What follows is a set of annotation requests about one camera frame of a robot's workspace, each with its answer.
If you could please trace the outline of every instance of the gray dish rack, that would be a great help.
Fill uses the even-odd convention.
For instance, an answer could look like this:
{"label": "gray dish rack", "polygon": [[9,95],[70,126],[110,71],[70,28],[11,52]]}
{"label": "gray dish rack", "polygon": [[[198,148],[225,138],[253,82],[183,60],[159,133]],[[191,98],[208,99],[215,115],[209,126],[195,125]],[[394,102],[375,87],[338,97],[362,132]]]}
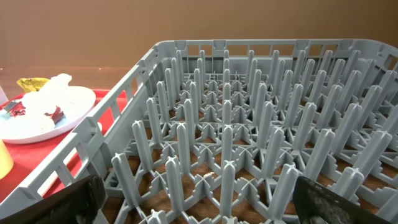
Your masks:
{"label": "gray dish rack", "polygon": [[[105,178],[112,168],[104,179],[107,197],[125,198],[116,223],[124,223],[132,209],[141,223],[169,223],[179,216],[189,223],[245,223],[231,216],[243,200],[265,223],[299,223],[284,214],[295,180],[304,175],[316,181],[319,174],[335,182],[328,186],[335,193],[356,204],[361,197],[379,209],[377,215],[398,223],[398,175],[382,173],[382,164],[398,169],[397,57],[396,48],[361,39],[159,42],[0,204],[0,218],[42,200],[37,191],[54,171],[68,186],[89,174]],[[120,111],[116,98],[124,91],[128,103]],[[98,120],[108,108],[114,122],[102,135]],[[74,149],[82,167],[72,176],[63,160]],[[157,161],[153,150],[162,152]],[[190,153],[197,162],[190,163]],[[141,160],[135,175],[129,156]],[[339,172],[337,159],[351,167]],[[204,163],[216,178],[191,173]],[[162,164],[166,172],[160,174],[154,169]],[[278,167],[282,173],[274,175]],[[241,169],[255,179],[235,180]],[[140,195],[137,186],[148,172],[154,179]],[[195,183],[186,200],[182,175]],[[388,187],[363,185],[370,175]],[[259,185],[267,205],[259,200]],[[212,193],[219,186],[220,201]],[[172,210],[145,215],[139,205],[163,189]],[[188,216],[185,211],[204,197],[220,214]],[[101,211],[95,223],[108,223]]]}

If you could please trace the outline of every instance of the yellow wrapper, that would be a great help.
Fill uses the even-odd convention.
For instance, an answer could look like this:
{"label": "yellow wrapper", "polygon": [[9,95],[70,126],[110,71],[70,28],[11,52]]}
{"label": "yellow wrapper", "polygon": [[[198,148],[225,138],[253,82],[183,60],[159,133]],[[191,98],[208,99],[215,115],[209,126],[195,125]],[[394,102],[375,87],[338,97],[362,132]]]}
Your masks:
{"label": "yellow wrapper", "polygon": [[29,93],[32,91],[38,91],[48,81],[49,80],[46,78],[21,78],[17,81],[17,84],[24,89],[25,93]]}
{"label": "yellow wrapper", "polygon": [[0,180],[5,177],[12,169],[14,161],[11,158],[3,141],[0,140]]}

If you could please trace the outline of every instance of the red tray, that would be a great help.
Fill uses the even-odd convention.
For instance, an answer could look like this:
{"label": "red tray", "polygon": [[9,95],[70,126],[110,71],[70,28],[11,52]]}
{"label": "red tray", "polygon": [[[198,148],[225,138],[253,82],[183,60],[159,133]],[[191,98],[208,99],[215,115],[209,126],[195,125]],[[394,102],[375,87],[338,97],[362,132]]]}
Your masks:
{"label": "red tray", "polygon": [[[109,92],[109,90],[93,91],[96,95],[95,105],[97,105],[97,103]],[[21,94],[13,100],[22,98],[23,96],[24,94]],[[122,92],[117,101],[120,111],[122,111],[127,105],[126,94]],[[102,115],[98,122],[101,123],[103,127],[102,133],[105,134],[113,123],[110,108],[104,113],[104,115]],[[30,172],[32,172],[43,161],[43,159],[62,141],[62,139],[64,139],[68,133],[69,132],[46,141],[32,144],[9,144],[5,142],[11,157],[14,159],[14,167],[7,176],[0,180],[0,202],[2,202],[30,174]],[[67,167],[72,175],[75,175],[79,171],[81,160],[77,154],[72,157],[71,161],[67,164]],[[60,179],[57,179],[44,195],[44,198],[62,190],[63,188],[64,186]]]}

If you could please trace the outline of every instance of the white plate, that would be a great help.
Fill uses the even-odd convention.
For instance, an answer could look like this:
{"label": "white plate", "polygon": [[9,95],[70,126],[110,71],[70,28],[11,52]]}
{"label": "white plate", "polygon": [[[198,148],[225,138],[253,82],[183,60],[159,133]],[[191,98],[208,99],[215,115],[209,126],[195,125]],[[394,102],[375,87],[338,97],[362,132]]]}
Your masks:
{"label": "white plate", "polygon": [[21,136],[17,131],[10,133],[10,131],[1,128],[6,126],[5,122],[10,118],[2,110],[0,111],[0,139],[13,144],[27,144],[54,138],[73,129],[94,107],[96,96],[93,90],[82,86],[70,86],[69,89],[71,106],[61,108],[65,116],[55,125],[53,130],[32,136]]}

